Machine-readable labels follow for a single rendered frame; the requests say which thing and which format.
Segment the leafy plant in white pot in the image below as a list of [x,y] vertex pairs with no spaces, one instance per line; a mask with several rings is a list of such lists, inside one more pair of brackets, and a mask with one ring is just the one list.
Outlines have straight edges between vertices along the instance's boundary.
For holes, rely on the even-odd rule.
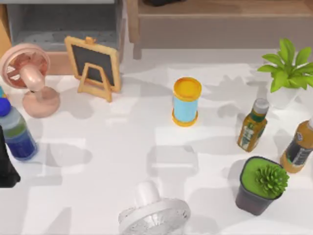
[[268,100],[274,108],[286,108],[295,100],[300,89],[313,88],[313,62],[309,62],[312,52],[311,47],[297,52],[289,39],[281,38],[276,53],[262,56],[267,63],[257,71],[270,74]]

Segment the blue capped blue bottle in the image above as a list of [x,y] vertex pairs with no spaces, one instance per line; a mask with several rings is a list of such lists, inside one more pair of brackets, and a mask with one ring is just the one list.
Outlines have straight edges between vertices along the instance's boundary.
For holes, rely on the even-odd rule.
[[26,161],[37,154],[37,144],[24,117],[7,98],[0,98],[0,126],[5,143],[15,159]]

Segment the pink desk fan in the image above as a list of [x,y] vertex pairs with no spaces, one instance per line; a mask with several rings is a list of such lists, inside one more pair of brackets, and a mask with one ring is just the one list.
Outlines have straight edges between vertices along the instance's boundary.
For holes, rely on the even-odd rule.
[[18,44],[0,58],[0,76],[16,89],[26,89],[22,99],[24,110],[34,118],[45,118],[60,107],[60,95],[45,84],[50,68],[48,54],[34,44]]

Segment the wooden shelf unit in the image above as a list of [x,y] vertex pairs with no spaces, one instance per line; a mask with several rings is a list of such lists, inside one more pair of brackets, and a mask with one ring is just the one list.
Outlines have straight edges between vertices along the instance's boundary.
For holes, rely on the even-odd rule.
[[313,46],[313,0],[125,0],[134,56],[142,49],[272,49],[280,38]]

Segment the small green tea bottle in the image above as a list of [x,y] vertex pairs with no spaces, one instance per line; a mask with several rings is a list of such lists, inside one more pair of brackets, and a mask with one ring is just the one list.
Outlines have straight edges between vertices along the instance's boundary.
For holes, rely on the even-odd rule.
[[267,125],[266,115],[269,102],[264,98],[254,101],[250,113],[245,117],[237,141],[238,146],[246,152],[251,152],[258,144]]

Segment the orange bottle with dark label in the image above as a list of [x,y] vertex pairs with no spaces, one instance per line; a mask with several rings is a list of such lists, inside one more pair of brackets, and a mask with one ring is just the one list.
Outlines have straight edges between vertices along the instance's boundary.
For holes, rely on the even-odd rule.
[[313,152],[313,117],[300,123],[292,141],[280,158],[280,164],[289,173],[298,173]]

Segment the pulled out wooden drawer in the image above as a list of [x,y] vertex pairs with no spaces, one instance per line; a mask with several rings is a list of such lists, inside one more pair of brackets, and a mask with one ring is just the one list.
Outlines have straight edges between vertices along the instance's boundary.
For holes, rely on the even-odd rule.
[[93,37],[122,49],[123,0],[0,0],[0,57],[12,46],[31,43],[50,57],[50,75],[71,75],[64,39]]

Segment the wooden framed blackboard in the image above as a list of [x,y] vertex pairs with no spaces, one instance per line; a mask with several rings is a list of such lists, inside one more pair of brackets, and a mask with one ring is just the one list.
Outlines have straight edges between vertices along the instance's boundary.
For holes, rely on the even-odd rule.
[[112,93],[121,91],[119,52],[92,37],[66,36],[65,45],[73,75],[79,80],[77,92],[112,102]]

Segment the succulent in dark square pot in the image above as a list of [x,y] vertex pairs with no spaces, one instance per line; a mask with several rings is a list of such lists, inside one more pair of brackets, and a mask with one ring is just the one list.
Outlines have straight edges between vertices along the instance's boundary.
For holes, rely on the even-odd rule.
[[261,156],[248,158],[240,174],[236,206],[252,215],[261,215],[283,195],[289,178],[285,169],[270,159]]

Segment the black object on shelf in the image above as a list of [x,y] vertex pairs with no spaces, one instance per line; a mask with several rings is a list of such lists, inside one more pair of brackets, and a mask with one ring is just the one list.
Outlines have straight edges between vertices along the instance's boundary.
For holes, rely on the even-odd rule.
[[172,4],[176,2],[182,2],[185,0],[143,0],[145,4],[151,5],[154,7],[164,6],[167,4]]

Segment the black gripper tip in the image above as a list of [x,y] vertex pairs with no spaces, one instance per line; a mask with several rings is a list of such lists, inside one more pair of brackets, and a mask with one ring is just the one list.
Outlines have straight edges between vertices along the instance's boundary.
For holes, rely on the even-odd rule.
[[10,161],[0,125],[0,188],[13,188],[20,181],[21,177]]

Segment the white desk fan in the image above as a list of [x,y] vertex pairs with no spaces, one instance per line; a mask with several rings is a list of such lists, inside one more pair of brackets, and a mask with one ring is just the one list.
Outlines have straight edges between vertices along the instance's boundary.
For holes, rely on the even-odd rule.
[[134,199],[135,206],[118,216],[120,235],[176,235],[191,217],[184,200],[161,197],[152,181],[139,183]]

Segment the blue and yellow can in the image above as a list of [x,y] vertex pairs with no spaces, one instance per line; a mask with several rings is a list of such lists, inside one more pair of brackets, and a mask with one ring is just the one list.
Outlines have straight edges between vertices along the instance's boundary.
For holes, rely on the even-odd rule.
[[182,77],[174,83],[172,119],[175,124],[188,127],[197,121],[201,91],[201,83],[192,77]]

